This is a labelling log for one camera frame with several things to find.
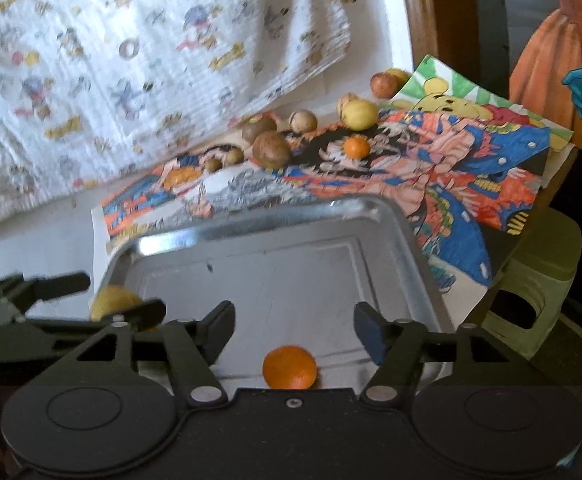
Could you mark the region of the colourful anime drawing sheet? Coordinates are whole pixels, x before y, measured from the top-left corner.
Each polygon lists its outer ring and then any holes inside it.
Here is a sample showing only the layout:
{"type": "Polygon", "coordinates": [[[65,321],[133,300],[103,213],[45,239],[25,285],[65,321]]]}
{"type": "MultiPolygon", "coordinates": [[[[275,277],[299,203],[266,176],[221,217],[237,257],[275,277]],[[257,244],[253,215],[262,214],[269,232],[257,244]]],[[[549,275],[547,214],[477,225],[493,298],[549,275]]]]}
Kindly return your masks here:
{"type": "Polygon", "coordinates": [[[419,110],[384,113],[364,131],[334,124],[303,134],[276,132],[292,151],[283,168],[259,166],[253,144],[220,143],[180,154],[145,176],[155,174],[170,190],[206,174],[206,159],[221,159],[221,169],[233,167],[224,166],[226,153],[241,148],[244,162],[303,193],[301,200],[285,204],[354,194],[391,200],[405,214],[442,292],[451,290],[459,275],[483,286],[492,283],[495,257],[487,235],[522,232],[550,148],[547,128],[513,125],[501,131],[480,119],[419,110]],[[342,150],[344,140],[356,134],[371,148],[361,160],[342,150]]]}

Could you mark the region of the reddish brown round fruit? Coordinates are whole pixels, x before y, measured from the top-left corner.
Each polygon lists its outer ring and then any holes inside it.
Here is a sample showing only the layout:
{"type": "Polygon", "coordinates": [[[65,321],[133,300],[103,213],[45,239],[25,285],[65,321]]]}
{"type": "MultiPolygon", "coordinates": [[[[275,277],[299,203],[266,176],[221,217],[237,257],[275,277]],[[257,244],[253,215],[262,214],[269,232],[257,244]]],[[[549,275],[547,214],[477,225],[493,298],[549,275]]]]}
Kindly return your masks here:
{"type": "Polygon", "coordinates": [[[401,81],[393,74],[376,73],[370,78],[370,90],[378,99],[392,99],[400,88],[401,81]]]}

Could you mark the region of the grey-haired character drawing sheet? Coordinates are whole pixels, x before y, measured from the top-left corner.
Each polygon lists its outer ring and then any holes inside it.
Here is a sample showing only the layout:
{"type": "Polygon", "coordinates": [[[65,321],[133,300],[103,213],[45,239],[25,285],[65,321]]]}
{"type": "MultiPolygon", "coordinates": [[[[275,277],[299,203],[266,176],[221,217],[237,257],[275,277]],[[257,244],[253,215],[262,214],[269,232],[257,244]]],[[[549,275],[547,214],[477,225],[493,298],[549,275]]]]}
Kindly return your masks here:
{"type": "Polygon", "coordinates": [[[302,198],[292,184],[251,162],[201,174],[170,190],[155,174],[147,174],[92,210],[96,257],[108,258],[142,234],[302,198]]]}

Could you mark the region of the small orange tangerine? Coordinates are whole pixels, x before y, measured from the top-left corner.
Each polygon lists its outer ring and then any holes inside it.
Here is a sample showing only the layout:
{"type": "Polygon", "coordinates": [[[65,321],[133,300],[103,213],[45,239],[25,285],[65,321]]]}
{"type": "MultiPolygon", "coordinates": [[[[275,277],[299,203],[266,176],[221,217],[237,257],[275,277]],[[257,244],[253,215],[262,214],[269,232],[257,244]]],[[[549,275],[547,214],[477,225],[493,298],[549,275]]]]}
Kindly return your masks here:
{"type": "Polygon", "coordinates": [[[272,389],[305,390],[317,380],[315,358],[299,346],[282,346],[271,350],[264,358],[262,374],[272,389]]]}
{"type": "Polygon", "coordinates": [[[365,136],[349,136],[342,144],[342,150],[349,159],[361,160],[366,158],[370,152],[370,143],[365,136]]]}

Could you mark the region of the green plastic stool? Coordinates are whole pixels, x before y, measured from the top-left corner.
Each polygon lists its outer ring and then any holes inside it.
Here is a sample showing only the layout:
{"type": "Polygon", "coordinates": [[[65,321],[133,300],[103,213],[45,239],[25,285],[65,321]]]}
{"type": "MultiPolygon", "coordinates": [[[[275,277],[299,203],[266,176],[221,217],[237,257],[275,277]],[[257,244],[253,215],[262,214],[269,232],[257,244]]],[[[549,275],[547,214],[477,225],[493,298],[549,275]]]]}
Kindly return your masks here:
{"type": "Polygon", "coordinates": [[[504,267],[484,330],[532,359],[558,322],[581,254],[577,223],[554,209],[544,211],[504,267]]]}

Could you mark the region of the white cartoon print cloth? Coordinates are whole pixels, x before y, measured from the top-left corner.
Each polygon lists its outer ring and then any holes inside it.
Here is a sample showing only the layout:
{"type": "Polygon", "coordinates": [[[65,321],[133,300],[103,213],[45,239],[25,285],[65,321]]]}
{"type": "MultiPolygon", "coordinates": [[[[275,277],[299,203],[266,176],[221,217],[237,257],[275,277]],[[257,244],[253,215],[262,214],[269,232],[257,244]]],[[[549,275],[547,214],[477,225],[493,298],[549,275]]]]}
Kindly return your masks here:
{"type": "Polygon", "coordinates": [[[0,0],[0,221],[215,136],[350,43],[342,0],[0,0]]]}

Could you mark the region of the yellow fruit behind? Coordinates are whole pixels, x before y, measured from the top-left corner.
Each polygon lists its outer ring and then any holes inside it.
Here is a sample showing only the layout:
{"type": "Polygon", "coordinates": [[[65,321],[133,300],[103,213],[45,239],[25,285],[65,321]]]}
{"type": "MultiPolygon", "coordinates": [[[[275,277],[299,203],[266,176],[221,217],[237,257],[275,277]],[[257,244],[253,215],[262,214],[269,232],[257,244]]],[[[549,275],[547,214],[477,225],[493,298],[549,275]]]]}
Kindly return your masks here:
{"type": "Polygon", "coordinates": [[[389,68],[385,73],[397,78],[398,82],[403,86],[411,77],[411,74],[405,70],[398,70],[398,68],[389,68]]]}

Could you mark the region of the striped pepino melon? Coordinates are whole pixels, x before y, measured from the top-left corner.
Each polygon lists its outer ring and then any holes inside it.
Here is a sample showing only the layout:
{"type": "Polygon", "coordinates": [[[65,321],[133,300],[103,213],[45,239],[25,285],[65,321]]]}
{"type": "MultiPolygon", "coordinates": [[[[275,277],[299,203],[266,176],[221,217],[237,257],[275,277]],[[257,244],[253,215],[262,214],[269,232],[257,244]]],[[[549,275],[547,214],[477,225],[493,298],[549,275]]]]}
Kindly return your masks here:
{"type": "Polygon", "coordinates": [[[297,134],[312,132],[318,127],[318,119],[310,110],[296,110],[289,117],[289,127],[297,134]]]}
{"type": "Polygon", "coordinates": [[[356,100],[358,100],[358,96],[353,92],[346,92],[345,94],[343,94],[343,96],[341,96],[341,98],[338,99],[337,103],[338,116],[342,117],[344,107],[346,107],[346,105],[349,104],[349,102],[356,100]]]}

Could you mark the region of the brown avocado-shaped mango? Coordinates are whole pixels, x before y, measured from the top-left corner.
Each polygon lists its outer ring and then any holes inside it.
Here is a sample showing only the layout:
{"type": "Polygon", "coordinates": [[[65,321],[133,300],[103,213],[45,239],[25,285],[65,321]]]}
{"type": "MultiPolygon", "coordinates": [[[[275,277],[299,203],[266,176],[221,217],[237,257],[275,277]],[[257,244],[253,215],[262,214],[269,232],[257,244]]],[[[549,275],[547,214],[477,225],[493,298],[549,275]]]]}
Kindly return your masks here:
{"type": "Polygon", "coordinates": [[[292,151],[280,132],[267,131],[255,138],[252,145],[252,157],[259,166],[280,169],[289,165],[292,151]]]}

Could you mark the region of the wooden frame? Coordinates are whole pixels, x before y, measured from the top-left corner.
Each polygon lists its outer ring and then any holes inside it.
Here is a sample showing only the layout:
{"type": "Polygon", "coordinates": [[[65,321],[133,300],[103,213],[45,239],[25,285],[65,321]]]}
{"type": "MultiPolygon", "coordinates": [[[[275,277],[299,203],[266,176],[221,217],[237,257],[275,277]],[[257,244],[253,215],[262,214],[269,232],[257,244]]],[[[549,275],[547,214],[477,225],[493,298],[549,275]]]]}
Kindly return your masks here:
{"type": "Polygon", "coordinates": [[[460,70],[477,38],[474,0],[405,0],[413,63],[431,54],[460,70]]]}

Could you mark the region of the silver metal tray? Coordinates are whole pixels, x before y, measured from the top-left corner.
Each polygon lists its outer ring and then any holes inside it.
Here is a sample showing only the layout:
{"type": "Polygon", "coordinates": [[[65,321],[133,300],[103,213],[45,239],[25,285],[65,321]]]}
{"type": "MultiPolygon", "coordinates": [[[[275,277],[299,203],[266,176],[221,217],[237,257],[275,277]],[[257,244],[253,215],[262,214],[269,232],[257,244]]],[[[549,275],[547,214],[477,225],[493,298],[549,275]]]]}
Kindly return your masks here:
{"type": "Polygon", "coordinates": [[[361,301],[390,321],[452,329],[402,211],[371,195],[145,234],[116,251],[101,282],[162,300],[169,320],[232,302],[235,333],[213,367],[228,392],[263,387],[265,356],[285,344],[316,359],[321,388],[361,390],[376,369],[354,330],[361,301]]]}

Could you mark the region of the brown kiwi with sticker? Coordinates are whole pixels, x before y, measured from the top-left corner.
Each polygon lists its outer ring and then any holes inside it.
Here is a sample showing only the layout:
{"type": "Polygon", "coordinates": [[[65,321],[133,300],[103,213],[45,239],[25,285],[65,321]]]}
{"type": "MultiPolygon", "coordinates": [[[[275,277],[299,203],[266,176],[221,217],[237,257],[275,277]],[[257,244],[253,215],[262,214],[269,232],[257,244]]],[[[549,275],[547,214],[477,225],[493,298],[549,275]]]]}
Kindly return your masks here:
{"type": "Polygon", "coordinates": [[[259,114],[247,119],[241,127],[241,136],[245,142],[252,144],[262,133],[276,131],[277,122],[266,114],[259,114]]]}

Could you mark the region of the yellow lemon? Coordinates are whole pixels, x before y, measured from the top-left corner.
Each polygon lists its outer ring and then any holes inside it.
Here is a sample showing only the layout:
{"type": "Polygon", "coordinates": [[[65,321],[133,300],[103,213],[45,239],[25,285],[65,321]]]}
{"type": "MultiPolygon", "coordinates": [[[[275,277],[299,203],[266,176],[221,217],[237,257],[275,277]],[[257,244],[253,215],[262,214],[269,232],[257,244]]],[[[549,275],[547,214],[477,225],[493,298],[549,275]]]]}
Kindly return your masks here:
{"type": "Polygon", "coordinates": [[[378,107],[367,100],[352,100],[342,107],[341,121],[353,131],[367,130],[376,125],[378,120],[378,107]]]}

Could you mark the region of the small brown longan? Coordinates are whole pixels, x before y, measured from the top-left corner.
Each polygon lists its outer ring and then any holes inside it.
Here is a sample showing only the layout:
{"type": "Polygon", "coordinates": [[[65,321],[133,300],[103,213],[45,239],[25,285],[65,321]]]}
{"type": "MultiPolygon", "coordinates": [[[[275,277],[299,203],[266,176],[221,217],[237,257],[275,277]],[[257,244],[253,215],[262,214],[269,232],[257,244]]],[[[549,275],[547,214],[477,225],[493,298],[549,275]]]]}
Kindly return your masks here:
{"type": "Polygon", "coordinates": [[[244,162],[244,152],[241,148],[231,148],[225,156],[224,166],[236,166],[244,162]]]}
{"type": "Polygon", "coordinates": [[[215,157],[206,159],[204,163],[204,170],[207,174],[214,174],[214,172],[221,170],[223,168],[223,162],[221,159],[215,157]]]}

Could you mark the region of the yellow-green mango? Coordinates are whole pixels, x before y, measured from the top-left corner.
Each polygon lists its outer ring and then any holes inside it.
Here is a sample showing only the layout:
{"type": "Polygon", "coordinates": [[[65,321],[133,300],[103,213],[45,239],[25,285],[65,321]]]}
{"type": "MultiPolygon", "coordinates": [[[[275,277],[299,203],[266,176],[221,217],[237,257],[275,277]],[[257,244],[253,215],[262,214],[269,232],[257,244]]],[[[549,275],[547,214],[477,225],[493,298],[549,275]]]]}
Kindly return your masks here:
{"type": "Polygon", "coordinates": [[[108,285],[100,289],[90,307],[90,319],[101,321],[114,312],[125,311],[141,304],[142,298],[120,285],[108,285]]]}

